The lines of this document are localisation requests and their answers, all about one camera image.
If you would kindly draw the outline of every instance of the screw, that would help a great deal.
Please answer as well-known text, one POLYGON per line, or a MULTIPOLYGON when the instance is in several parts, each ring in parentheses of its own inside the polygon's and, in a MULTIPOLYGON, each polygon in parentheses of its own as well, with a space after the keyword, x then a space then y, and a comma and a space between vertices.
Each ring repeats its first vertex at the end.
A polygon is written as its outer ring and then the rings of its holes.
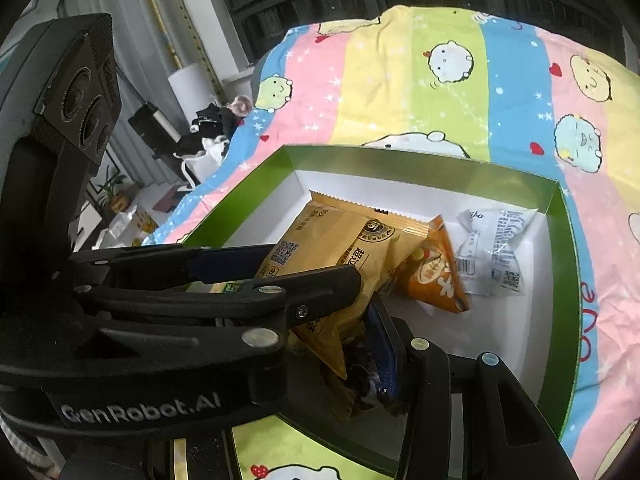
POLYGON ((500 362, 500 359, 496 354, 487 352, 486 354, 482 354, 482 362, 489 366, 495 366, 500 362))
POLYGON ((263 285, 258 289, 263 294, 278 294, 282 292, 282 287, 277 285, 263 285))
POLYGON ((296 311, 296 317, 298 319, 305 319, 309 315, 309 307, 306 305, 300 305, 296 311))
POLYGON ((421 337, 416 337, 414 339, 411 339, 411 346, 416 350, 426 350, 427 348, 429 348, 429 342, 421 337))
POLYGON ((278 334, 269 328, 250 328, 242 334, 242 341, 252 348, 268 348, 279 340, 278 334))
POLYGON ((78 294, 84 294, 85 292, 89 292, 91 289, 91 285, 78 285, 74 287, 74 292, 77 292, 78 294))

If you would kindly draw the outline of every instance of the blue stripe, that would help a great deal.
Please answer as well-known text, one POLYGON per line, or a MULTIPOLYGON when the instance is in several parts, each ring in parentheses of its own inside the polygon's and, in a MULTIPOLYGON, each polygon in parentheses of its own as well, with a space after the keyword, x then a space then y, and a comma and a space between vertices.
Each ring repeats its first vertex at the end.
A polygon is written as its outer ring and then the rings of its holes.
MULTIPOLYGON (((271 77, 274 74, 285 75, 287 62, 287 52, 293 47, 300 36, 306 34, 309 26, 293 28, 289 31, 282 42, 274 47, 267 57, 260 79, 271 77)), ((265 133, 271 126, 275 114, 270 114, 265 110, 255 109, 244 120, 244 125, 240 126, 229 146, 225 160, 216 173, 200 184, 195 190, 185 196, 175 208, 168 221, 160 226, 156 232, 149 236, 144 245, 162 244, 169 234, 180 224, 189 219, 194 209, 202 201, 203 197, 212 193, 222 186, 226 180, 238 169, 240 164, 249 160, 255 153, 255 149, 260 141, 260 135, 265 133)))
MULTIPOLYGON (((488 59, 491 162, 557 180, 567 190, 564 173, 554 155, 556 118, 550 105, 550 63, 543 41, 530 25, 523 25, 520 29, 516 22, 499 18, 489 19, 481 29, 488 59), (532 142, 544 150, 544 155, 531 153, 532 142)), ((574 229, 580 279, 593 288, 591 258, 570 194, 566 195, 566 202, 574 229)), ((598 311, 597 301, 583 306, 598 311)), ((582 325, 588 326, 592 320, 591 316, 583 315, 582 325)), ((578 368, 576 393, 561 439, 569 456, 574 453, 578 435, 598 400, 596 331, 589 332, 588 337, 591 340, 591 357, 578 368)), ((582 355, 587 351, 583 343, 582 355)))

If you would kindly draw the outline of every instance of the camera lens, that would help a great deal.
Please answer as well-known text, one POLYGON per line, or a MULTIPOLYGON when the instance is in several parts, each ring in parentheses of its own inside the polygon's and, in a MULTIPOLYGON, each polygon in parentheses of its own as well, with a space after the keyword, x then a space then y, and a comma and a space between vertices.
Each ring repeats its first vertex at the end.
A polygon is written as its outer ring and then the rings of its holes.
POLYGON ((91 72, 87 68, 83 68, 76 74, 71 85, 66 91, 65 100, 62 103, 62 115, 68 121, 84 103, 84 99, 89 91, 89 82, 91 81, 91 72))
POLYGON ((100 119, 102 118, 102 100, 96 99, 89 108, 89 111, 82 123, 82 132, 80 134, 80 143, 86 146, 89 140, 94 136, 94 133, 100 126, 100 119))

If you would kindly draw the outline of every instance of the cardboard box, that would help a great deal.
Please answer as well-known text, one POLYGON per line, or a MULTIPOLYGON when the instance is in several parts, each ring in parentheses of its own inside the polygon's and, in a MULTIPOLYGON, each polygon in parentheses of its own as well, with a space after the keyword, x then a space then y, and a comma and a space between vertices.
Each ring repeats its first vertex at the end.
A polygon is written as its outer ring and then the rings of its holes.
MULTIPOLYGON (((421 220, 441 214, 455 249, 466 235, 456 220, 462 210, 538 209, 516 250, 523 296, 472 296, 471 310, 457 315, 414 300, 394 301, 389 310, 407 320, 415 336, 449 353, 473 358, 484 351, 497 353, 560 434, 574 392, 581 316, 573 233, 557 182, 464 158, 348 146, 284 146, 228 194, 185 244, 277 242, 310 199, 310 189, 421 220)), ((345 452, 353 452, 346 449, 351 444, 365 448, 379 455, 380 463, 399 452, 404 429, 397 419, 385 422, 384 415, 363 415, 337 428, 319 413, 322 410, 306 410, 305 403, 321 402, 312 400, 318 396, 313 387, 296 388, 290 410, 296 415, 290 416, 303 431, 325 442, 337 439, 345 452)), ((454 416, 454 441, 461 424, 454 416)), ((373 468, 380 470, 380 463, 373 468)))

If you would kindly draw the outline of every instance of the white plastic package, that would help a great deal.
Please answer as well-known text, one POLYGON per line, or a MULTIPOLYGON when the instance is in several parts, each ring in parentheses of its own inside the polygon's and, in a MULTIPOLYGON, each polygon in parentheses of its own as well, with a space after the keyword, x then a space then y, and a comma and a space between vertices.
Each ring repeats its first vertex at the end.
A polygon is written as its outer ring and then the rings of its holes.
POLYGON ((456 267, 467 294, 489 295, 494 287, 523 293, 520 266, 513 251, 537 211, 468 209, 458 215, 468 231, 456 254, 456 267))

